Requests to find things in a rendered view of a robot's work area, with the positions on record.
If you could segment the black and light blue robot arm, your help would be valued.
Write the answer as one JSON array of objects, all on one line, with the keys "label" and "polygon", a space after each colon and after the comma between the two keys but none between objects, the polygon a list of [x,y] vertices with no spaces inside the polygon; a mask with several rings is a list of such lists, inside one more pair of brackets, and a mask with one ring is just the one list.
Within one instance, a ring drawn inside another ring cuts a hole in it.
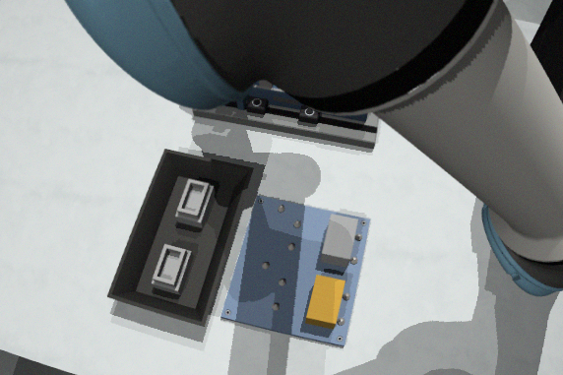
[{"label": "black and light blue robot arm", "polygon": [[563,103],[503,0],[65,2],[176,104],[214,109],[266,80],[325,114],[374,112],[483,202],[519,288],[563,290]]}]

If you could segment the yellow rectangular block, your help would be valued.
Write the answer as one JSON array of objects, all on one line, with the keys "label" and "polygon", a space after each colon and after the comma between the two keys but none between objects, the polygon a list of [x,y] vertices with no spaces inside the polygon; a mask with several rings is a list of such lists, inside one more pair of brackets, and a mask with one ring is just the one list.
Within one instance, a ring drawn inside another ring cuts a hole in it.
[{"label": "yellow rectangular block", "polygon": [[316,275],[306,324],[334,329],[344,292],[343,280]]}]

